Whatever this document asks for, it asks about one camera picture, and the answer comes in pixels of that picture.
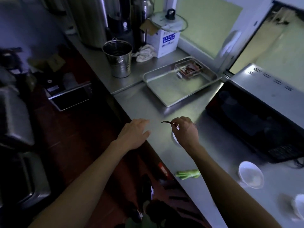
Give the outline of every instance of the white box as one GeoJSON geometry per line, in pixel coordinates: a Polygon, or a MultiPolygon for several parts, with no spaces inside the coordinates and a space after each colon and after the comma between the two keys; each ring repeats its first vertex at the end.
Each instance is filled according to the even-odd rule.
{"type": "Polygon", "coordinates": [[[160,58],[176,50],[179,35],[160,29],[153,36],[147,34],[147,44],[155,48],[156,57],[160,58]]]}

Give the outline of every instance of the metal bucket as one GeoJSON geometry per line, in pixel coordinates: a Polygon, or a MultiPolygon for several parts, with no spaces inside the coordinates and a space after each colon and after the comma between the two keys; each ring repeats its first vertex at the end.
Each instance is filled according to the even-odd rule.
{"type": "Polygon", "coordinates": [[[132,58],[130,43],[113,38],[103,45],[102,50],[107,56],[114,77],[123,78],[130,75],[132,58]]]}

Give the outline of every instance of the forearm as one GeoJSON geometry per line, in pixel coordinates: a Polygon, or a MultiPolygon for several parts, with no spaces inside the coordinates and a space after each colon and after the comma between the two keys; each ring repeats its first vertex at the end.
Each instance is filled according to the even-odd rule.
{"type": "Polygon", "coordinates": [[[186,148],[228,227],[280,228],[276,220],[197,144],[186,148]]]}
{"type": "Polygon", "coordinates": [[[90,218],[104,187],[126,151],[113,141],[66,190],[29,226],[82,228],[90,218]]]}

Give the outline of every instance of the black shoe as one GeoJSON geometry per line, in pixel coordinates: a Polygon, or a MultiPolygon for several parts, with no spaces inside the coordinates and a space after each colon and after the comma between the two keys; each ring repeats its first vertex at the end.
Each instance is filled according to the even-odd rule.
{"type": "Polygon", "coordinates": [[[151,179],[147,174],[143,175],[140,182],[139,192],[138,192],[138,205],[141,212],[143,212],[143,204],[146,201],[151,201],[154,195],[154,188],[151,183],[151,179]]]}
{"type": "Polygon", "coordinates": [[[132,202],[128,202],[128,206],[126,209],[126,214],[129,218],[136,223],[141,222],[142,214],[138,211],[137,207],[132,202]]]}

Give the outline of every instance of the black lid knob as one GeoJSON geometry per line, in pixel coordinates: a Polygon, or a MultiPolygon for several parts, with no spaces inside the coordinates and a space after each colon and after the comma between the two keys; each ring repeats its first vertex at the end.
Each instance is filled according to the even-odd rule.
{"type": "Polygon", "coordinates": [[[168,9],[167,15],[165,17],[168,20],[175,20],[175,9],[168,9]]]}

